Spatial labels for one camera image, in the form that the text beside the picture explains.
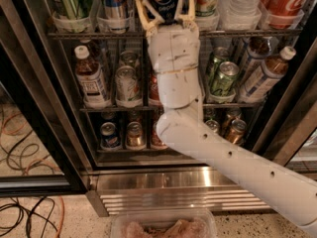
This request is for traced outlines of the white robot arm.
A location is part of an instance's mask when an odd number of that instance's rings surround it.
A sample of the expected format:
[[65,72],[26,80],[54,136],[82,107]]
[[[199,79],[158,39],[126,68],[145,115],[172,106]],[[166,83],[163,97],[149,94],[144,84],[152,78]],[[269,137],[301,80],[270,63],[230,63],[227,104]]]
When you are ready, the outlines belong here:
[[169,25],[158,0],[135,0],[164,109],[158,137],[173,150],[216,168],[316,238],[317,182],[228,142],[203,122],[194,0],[171,1],[175,8]]

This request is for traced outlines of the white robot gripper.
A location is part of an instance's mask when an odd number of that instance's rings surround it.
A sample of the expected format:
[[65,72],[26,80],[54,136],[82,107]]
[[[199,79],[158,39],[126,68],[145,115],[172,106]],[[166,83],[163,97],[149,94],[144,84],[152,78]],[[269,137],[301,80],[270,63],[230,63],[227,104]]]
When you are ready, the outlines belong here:
[[135,0],[139,19],[146,32],[148,54],[156,73],[198,67],[200,40],[195,22],[194,0],[177,0],[174,21],[161,25],[162,16],[150,0]]

